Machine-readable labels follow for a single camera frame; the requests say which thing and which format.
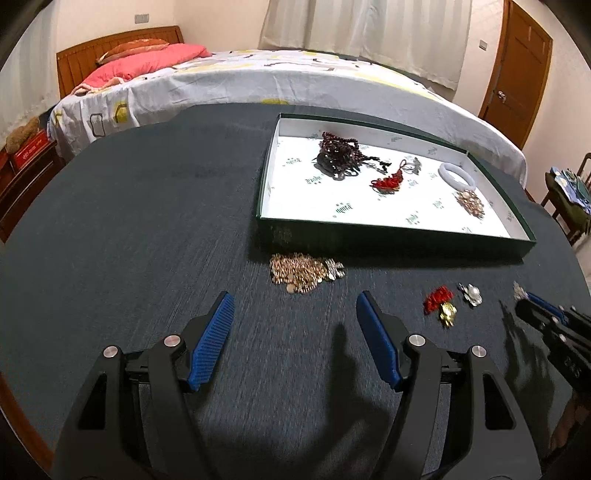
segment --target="white jade bangle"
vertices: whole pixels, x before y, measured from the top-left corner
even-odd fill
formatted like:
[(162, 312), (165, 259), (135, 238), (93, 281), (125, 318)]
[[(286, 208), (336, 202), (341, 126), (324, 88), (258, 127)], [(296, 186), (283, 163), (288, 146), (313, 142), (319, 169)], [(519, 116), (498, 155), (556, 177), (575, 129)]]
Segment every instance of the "white jade bangle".
[[(454, 172), (461, 178), (463, 178), (466, 183), (462, 183), (461, 181), (454, 180), (452, 176), (449, 174), (450, 172)], [(456, 189), (458, 192), (464, 192), (468, 190), (469, 192), (473, 192), (476, 190), (476, 182), (474, 179), (468, 174), (466, 170), (454, 165), (453, 163), (442, 163), (439, 166), (439, 176), (452, 188)]]

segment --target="mattress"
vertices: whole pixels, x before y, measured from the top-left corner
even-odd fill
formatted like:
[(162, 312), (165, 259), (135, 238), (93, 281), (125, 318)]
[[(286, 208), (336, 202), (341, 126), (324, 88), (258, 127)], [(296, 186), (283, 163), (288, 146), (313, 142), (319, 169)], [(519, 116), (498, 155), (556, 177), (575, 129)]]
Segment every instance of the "mattress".
[(378, 116), (465, 148), (525, 186), (523, 153), (492, 125), (394, 70), (300, 50), (241, 50), (66, 96), (47, 129), (71, 160), (97, 138), (164, 122), (203, 103), (286, 103)]

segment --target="light switch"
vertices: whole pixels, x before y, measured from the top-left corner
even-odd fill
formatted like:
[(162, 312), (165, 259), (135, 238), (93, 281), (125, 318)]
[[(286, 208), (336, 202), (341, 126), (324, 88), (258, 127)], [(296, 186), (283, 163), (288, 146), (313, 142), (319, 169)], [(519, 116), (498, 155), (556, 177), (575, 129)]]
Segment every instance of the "light switch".
[(135, 16), (135, 23), (148, 23), (150, 21), (150, 14), (141, 14)]

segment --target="bracelet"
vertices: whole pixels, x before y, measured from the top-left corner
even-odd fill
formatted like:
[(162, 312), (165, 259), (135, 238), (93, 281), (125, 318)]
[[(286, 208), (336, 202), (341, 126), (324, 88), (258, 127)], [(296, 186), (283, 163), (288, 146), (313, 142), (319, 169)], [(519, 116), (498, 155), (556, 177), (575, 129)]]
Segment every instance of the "bracelet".
[[(459, 175), (463, 178), (466, 183), (462, 183), (461, 181), (456, 181), (452, 178), (449, 174), (450, 172), (454, 172), (455, 174)], [(476, 190), (476, 182), (474, 179), (468, 174), (466, 170), (462, 170), (462, 168), (454, 165), (453, 163), (442, 163), (439, 167), (439, 176), (453, 189), (456, 189), (458, 192), (469, 191), (473, 192)]]

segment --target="pink blanket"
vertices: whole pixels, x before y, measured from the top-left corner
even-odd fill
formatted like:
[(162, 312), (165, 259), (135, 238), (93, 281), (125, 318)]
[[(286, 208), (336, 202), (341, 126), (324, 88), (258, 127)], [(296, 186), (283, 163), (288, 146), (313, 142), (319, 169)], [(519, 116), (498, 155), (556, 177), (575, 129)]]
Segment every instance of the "pink blanket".
[(97, 68), (72, 90), (71, 95), (99, 92), (118, 83), (128, 82), (140, 75), (178, 65), (197, 57), (211, 57), (203, 45), (175, 43), (163, 50), (137, 53)]

